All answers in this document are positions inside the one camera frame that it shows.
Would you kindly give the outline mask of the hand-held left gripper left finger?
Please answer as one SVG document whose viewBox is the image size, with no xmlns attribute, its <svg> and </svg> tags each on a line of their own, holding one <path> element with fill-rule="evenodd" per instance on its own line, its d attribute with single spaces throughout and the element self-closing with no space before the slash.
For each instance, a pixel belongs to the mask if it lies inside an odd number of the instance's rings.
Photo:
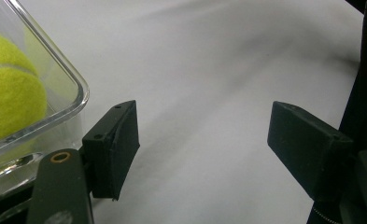
<svg viewBox="0 0 367 224">
<path fill-rule="evenodd" d="M 136 101 L 112 106 L 82 139 L 81 150 L 92 168 L 93 198 L 120 197 L 139 147 Z"/>
</svg>

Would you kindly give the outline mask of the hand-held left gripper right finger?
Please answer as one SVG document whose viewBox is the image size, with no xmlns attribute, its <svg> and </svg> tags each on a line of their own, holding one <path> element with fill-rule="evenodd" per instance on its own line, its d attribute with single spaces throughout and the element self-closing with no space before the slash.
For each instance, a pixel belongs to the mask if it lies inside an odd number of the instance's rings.
<svg viewBox="0 0 367 224">
<path fill-rule="evenodd" d="M 340 196 L 352 139 L 297 105 L 275 101 L 267 144 L 311 199 Z"/>
</svg>

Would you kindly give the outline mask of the yellow tennis ball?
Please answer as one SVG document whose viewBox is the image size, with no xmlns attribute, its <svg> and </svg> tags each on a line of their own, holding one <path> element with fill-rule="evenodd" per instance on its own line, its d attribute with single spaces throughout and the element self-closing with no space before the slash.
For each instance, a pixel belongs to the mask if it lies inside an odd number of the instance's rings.
<svg viewBox="0 0 367 224">
<path fill-rule="evenodd" d="M 46 116 L 47 96 L 33 64 L 0 35 L 0 140 Z"/>
</svg>

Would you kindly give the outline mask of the clear plastic container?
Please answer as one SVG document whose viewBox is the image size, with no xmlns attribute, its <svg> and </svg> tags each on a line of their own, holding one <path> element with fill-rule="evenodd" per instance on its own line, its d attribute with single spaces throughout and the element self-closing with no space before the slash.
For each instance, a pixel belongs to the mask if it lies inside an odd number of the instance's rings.
<svg viewBox="0 0 367 224">
<path fill-rule="evenodd" d="M 18 0 L 0 0 L 0 35 L 22 50 L 47 92 L 47 116 L 0 140 L 0 195 L 35 179 L 41 159 L 63 148 L 79 148 L 80 111 L 88 84 Z"/>
</svg>

